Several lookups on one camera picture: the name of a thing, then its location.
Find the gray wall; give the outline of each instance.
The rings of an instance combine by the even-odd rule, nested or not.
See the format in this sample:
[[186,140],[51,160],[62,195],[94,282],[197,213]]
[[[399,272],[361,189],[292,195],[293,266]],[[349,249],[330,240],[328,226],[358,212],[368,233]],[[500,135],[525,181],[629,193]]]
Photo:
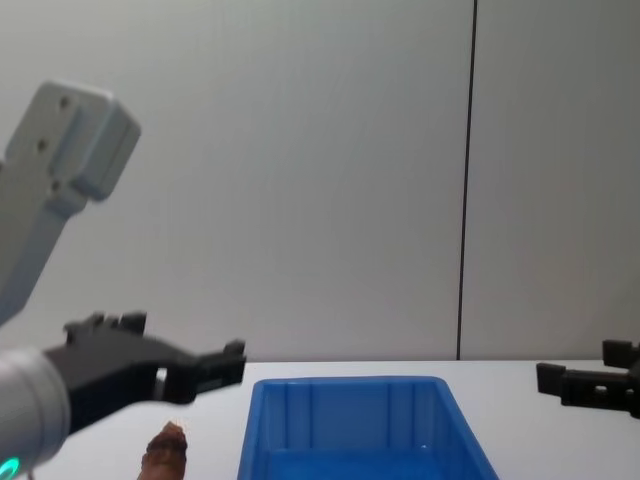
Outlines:
[[146,308],[197,350],[453,358],[471,17],[468,0],[0,3],[3,143],[52,76],[109,87],[143,125],[0,344]]
[[480,0],[463,358],[640,340],[640,2]]
[[[49,77],[144,128],[0,346],[146,308],[196,350],[454,358],[472,8],[0,2],[3,144]],[[479,0],[463,358],[640,339],[638,24],[634,0]]]

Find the brown object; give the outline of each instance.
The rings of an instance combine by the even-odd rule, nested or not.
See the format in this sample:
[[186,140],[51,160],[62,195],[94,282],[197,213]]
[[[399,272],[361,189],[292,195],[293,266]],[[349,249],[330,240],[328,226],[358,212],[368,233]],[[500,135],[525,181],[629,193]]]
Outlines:
[[183,480],[187,438],[178,425],[167,423],[147,446],[138,480]]

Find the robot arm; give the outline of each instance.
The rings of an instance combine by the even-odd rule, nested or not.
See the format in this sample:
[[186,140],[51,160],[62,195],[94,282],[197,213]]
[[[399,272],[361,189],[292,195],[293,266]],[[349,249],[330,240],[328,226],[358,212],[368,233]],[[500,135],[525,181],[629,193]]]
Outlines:
[[[45,83],[0,161],[0,326],[26,304],[66,221],[111,192],[140,127],[109,93]],[[143,336],[146,315],[94,314],[66,344],[0,355],[0,480],[132,403],[188,404],[240,383],[244,344],[192,355]]]

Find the blue container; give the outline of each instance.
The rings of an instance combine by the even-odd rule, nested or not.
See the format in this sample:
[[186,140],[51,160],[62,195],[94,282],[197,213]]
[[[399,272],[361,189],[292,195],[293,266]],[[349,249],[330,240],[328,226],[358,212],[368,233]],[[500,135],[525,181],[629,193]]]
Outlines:
[[264,380],[238,480],[496,480],[435,377]]

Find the white tabletop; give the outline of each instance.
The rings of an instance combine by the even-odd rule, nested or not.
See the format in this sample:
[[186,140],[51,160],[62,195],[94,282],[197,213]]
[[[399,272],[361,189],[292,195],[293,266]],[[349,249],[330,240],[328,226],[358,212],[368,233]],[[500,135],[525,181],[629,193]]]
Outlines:
[[[599,369],[599,362],[564,362]],[[536,390],[535,362],[349,362],[247,365],[244,384],[188,407],[130,407],[71,437],[38,480],[132,480],[147,442],[168,420],[189,440],[186,480],[236,478],[251,389],[264,378],[433,375],[447,381],[498,476],[518,480],[640,476],[640,420],[562,407]]]

